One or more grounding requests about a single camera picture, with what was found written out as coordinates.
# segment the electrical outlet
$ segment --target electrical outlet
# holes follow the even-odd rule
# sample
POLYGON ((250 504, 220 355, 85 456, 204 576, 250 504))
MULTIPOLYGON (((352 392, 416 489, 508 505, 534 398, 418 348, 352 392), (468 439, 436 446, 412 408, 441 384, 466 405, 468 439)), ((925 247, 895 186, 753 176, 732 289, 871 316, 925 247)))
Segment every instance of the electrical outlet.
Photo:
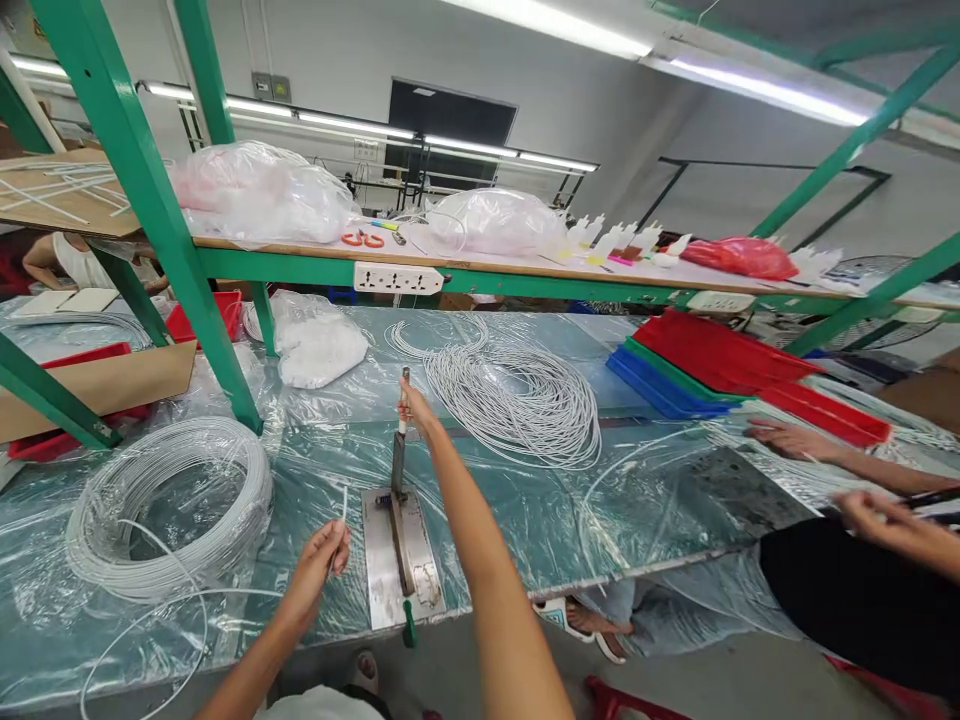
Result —
POLYGON ((364 292, 433 295, 443 287, 443 275, 420 265, 355 262, 353 287, 364 292))
POLYGON ((688 310, 702 312, 735 313, 743 312, 753 305, 756 298, 746 293, 725 293, 719 290, 701 290, 687 303, 688 310))
POLYGON ((376 160, 379 145, 375 140, 360 140, 359 138, 354 138, 353 159, 376 160))

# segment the power strip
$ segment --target power strip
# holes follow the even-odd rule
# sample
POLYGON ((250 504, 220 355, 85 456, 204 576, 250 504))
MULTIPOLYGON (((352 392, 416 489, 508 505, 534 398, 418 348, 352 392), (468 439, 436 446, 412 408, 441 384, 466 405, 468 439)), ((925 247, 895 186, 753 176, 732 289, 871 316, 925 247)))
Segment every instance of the power strip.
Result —
POLYGON ((743 312, 756 300, 746 293, 726 293, 719 290, 701 290, 687 302, 688 310, 701 312, 736 313, 743 312))
POLYGON ((364 292, 434 295, 443 287, 443 275, 420 265, 355 262, 353 287, 364 292))

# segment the white plastic bag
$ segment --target white plastic bag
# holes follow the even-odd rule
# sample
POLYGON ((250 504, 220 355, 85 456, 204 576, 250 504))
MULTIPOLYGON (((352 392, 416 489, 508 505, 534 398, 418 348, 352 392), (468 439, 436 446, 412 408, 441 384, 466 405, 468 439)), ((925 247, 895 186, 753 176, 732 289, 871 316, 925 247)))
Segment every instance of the white plastic bag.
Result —
POLYGON ((322 388, 367 354, 369 345, 360 328, 326 298, 278 290, 270 305, 284 385, 322 388))
POLYGON ((563 221, 540 198, 503 188, 450 195, 426 217, 434 235, 462 238, 465 232, 463 249, 494 255, 537 255, 567 234, 563 221))
POLYGON ((252 140, 212 145, 170 170, 191 234, 248 250, 337 242, 360 208, 346 186, 301 155, 252 140))

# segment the red plastic tray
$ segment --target red plastic tray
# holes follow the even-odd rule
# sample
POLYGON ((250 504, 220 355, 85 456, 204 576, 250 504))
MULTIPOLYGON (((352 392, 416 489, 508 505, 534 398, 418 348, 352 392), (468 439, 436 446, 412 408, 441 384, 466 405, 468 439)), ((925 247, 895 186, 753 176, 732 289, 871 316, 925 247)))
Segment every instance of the red plastic tray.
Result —
POLYGON ((755 395, 771 385, 822 372, 805 360, 677 310, 647 321, 633 339, 708 387, 737 395, 755 395))
POLYGON ((783 383, 769 387, 760 393, 760 399, 858 448, 872 447, 890 438, 890 425, 883 420, 804 385, 783 383))
MULTIPOLYGON (((239 290, 230 292, 214 293, 213 299, 217 303, 217 310, 220 311, 220 317, 227 328, 227 335, 230 336, 230 342, 235 342, 240 332, 240 311, 243 309, 243 296, 239 290)), ((177 305, 170 317, 167 318, 167 330, 176 343, 190 342, 196 340, 197 336, 187 320, 187 314, 183 312, 183 307, 177 305)))
MULTIPOLYGON (((118 357, 120 355, 129 355, 130 345, 128 343, 115 343, 106 347, 88 350, 87 352, 70 355, 69 357, 51 360, 40 365, 40 367, 50 370, 55 367, 65 367, 66 365, 79 365, 80 363, 90 362, 91 360, 102 360, 108 357, 118 357)), ((146 420, 150 414, 150 405, 140 405, 138 407, 128 408, 120 412, 106 415, 103 420, 110 427, 120 424, 124 418, 135 418, 137 420, 146 420)), ((80 441, 73 435, 63 430, 51 430, 50 432, 30 437, 20 438, 10 443, 7 454, 11 460, 29 460, 31 462, 49 462, 55 460, 66 452, 79 447, 80 441)))

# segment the hand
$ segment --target hand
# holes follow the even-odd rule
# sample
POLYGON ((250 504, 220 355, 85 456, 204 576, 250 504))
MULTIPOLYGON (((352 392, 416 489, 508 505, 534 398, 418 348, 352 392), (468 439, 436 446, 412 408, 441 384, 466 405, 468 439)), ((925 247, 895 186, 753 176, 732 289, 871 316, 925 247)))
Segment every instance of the hand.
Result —
POLYGON ((424 430, 426 425, 438 422, 437 416, 419 390, 403 379, 400 380, 400 389, 403 397, 397 403, 397 410, 400 411, 401 420, 415 423, 420 430, 424 430))
POLYGON ((349 558, 350 528, 342 520, 331 520, 310 538, 300 553, 293 579, 280 601, 274 622, 300 636, 306 633, 317 619, 327 573, 332 569, 333 574, 339 576, 349 558))
POLYGON ((750 424, 753 427, 747 430, 747 437, 769 445, 791 460, 812 458, 818 462, 835 464, 849 452, 843 445, 829 440, 816 430, 756 418, 750 418, 750 424))
POLYGON ((837 495, 833 501, 843 513, 847 527, 863 540, 944 575, 960 563, 960 538, 895 500, 857 491, 837 495))

